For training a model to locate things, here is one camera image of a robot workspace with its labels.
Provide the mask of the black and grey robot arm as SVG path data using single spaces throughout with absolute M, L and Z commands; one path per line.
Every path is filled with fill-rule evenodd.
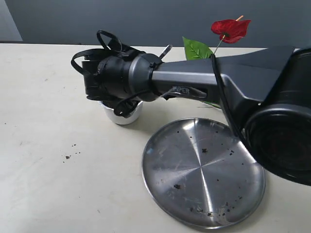
M 113 42 L 82 62 L 86 96 L 127 117 L 162 97 L 220 105 L 253 158 L 289 181 L 311 184 L 311 50 L 272 47 L 226 57 L 163 62 Z

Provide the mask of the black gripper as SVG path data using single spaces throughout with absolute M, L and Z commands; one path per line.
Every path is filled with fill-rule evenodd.
M 97 100 L 113 109 L 119 117 L 129 118 L 136 108 L 136 100 L 129 87 L 129 67 L 136 57 L 136 49 L 120 45 L 115 40 L 108 43 L 108 49 L 93 49 L 85 55 L 82 68 L 86 95 L 89 100 Z

